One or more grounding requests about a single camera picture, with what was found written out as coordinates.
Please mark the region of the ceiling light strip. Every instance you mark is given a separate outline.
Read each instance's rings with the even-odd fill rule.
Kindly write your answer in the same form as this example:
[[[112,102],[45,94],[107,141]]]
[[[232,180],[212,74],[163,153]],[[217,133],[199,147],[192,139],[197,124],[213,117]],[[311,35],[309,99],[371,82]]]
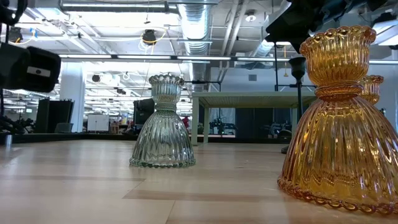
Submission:
[[[214,60],[242,62],[288,62],[289,58],[272,57],[227,57],[227,56],[190,56],[190,55],[115,55],[115,54],[60,54],[60,58],[83,59],[131,59],[131,60]]]

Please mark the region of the silver ribbed ventilation duct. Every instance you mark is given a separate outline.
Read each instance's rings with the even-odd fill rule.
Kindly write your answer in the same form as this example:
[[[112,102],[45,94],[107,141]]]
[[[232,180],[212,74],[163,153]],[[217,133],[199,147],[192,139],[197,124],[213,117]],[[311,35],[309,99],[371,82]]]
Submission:
[[[210,38],[209,26],[211,22],[211,5],[208,4],[180,4],[178,11],[181,17],[181,29],[188,56],[209,56]],[[207,82],[210,80],[210,64],[191,63],[189,65],[191,81]]]

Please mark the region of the black background monitor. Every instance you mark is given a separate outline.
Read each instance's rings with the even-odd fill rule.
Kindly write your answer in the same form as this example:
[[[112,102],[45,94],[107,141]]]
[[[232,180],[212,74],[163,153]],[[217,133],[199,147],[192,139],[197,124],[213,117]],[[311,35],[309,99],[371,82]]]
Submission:
[[[152,98],[134,101],[134,124],[143,125],[154,113],[154,106]]]

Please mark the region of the green perforated metal shelf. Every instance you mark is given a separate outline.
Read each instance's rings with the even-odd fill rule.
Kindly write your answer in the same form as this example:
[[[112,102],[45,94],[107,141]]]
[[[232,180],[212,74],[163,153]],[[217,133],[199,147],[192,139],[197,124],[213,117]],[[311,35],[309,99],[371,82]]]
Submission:
[[[299,103],[310,104],[315,101],[313,92],[302,93],[301,99],[292,91],[258,91],[258,92],[193,92],[192,93],[192,130],[191,144],[198,145],[199,106],[204,107],[203,142],[208,142],[209,112],[211,108],[291,108],[292,132],[297,129],[300,119]]]

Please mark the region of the clear ribbed glass candle holder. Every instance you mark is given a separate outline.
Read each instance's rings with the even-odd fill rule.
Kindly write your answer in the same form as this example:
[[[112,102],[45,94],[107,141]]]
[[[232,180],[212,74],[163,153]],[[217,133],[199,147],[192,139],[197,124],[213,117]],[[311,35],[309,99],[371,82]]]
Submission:
[[[195,165],[189,133],[177,114],[184,79],[174,75],[149,78],[154,113],[144,123],[129,160],[130,166],[181,168]]]

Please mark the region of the white cabinet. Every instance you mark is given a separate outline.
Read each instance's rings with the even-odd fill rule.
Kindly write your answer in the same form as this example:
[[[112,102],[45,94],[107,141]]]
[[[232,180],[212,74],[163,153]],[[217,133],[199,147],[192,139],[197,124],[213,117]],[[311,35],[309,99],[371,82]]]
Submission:
[[[109,116],[104,114],[89,114],[87,122],[88,132],[108,132]]]

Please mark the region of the black aluminium table frame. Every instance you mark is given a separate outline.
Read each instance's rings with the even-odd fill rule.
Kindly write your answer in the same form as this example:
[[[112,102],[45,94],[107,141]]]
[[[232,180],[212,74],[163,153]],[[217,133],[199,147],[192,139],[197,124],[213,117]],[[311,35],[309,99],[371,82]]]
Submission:
[[[109,141],[136,141],[135,135],[117,134],[20,134],[11,135],[12,143],[32,143],[32,142],[52,142],[52,141],[72,141],[72,140],[109,140]],[[247,143],[247,144],[288,144],[289,139],[248,139],[232,138],[231,136],[215,137],[210,136],[208,142],[213,143]]]

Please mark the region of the black ceiling device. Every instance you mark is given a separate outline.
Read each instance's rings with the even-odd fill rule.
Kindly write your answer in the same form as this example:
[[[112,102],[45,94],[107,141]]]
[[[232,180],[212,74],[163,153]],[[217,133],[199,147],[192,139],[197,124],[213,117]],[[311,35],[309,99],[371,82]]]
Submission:
[[[146,45],[155,45],[155,43],[157,42],[155,30],[146,29],[142,35],[142,42]]]

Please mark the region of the black cabinets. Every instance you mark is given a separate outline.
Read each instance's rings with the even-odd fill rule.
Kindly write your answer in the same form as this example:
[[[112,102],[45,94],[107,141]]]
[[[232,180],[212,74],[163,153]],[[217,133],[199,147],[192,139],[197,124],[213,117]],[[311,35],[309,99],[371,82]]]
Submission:
[[[72,100],[40,100],[34,133],[70,133],[73,108]]]

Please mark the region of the short black candlestick holder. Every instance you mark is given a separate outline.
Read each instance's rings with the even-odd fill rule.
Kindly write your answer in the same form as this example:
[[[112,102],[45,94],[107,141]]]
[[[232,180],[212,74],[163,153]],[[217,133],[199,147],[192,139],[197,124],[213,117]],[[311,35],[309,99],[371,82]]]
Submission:
[[[294,114],[292,115],[292,117],[295,118],[295,121],[292,121],[292,124],[295,124],[295,126],[292,126],[292,139],[290,140],[289,144],[292,144],[294,142],[297,124],[303,115],[302,78],[305,75],[305,61],[306,61],[305,57],[295,57],[289,60],[292,76],[296,79],[296,84],[290,84],[289,87],[297,89],[297,98],[298,98],[296,115]]]

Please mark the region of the white column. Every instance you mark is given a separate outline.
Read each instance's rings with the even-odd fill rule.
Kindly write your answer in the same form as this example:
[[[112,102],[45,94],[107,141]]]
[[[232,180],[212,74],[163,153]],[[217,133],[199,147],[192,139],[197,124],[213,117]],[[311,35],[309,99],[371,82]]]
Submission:
[[[73,102],[71,115],[71,123],[73,123],[72,132],[80,133],[83,131],[85,111],[86,74],[83,71],[83,64],[63,62],[60,77],[60,99],[71,100]]]

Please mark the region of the amber ribbed glass candle holder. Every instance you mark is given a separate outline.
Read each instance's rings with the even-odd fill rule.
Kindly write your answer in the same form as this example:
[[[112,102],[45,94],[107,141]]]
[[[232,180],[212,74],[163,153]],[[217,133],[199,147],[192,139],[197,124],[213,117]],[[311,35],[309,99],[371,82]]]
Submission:
[[[279,187],[304,201],[398,215],[398,133],[361,96],[376,32],[342,26],[306,39],[300,53],[315,85],[290,142]]]
[[[380,75],[368,75],[365,76],[360,84],[363,90],[360,94],[362,98],[375,105],[380,99],[380,85],[384,81],[384,77]]]

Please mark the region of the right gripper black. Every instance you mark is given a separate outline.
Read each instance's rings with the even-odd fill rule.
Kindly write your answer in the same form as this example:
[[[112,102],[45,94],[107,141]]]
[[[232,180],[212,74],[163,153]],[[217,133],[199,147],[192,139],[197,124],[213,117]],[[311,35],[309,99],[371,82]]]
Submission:
[[[297,53],[310,37],[309,32],[322,28],[328,0],[289,0],[290,6],[266,28],[268,42],[288,42]]]

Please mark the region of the silver slanted ventilation duct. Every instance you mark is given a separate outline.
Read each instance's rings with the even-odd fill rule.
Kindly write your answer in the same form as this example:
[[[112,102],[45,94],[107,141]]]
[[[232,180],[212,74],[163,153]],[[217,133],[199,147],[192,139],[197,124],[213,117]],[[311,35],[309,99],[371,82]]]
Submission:
[[[252,57],[260,57],[263,58],[265,57],[271,49],[274,47],[273,42],[267,42],[266,40],[263,40],[256,49],[253,50],[251,53]]]

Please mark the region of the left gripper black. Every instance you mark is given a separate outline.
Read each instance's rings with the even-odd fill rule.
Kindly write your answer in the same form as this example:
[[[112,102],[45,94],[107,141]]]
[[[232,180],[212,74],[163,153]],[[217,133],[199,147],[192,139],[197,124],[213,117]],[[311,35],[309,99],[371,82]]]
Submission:
[[[49,93],[61,70],[59,55],[37,47],[0,43],[0,88]]]

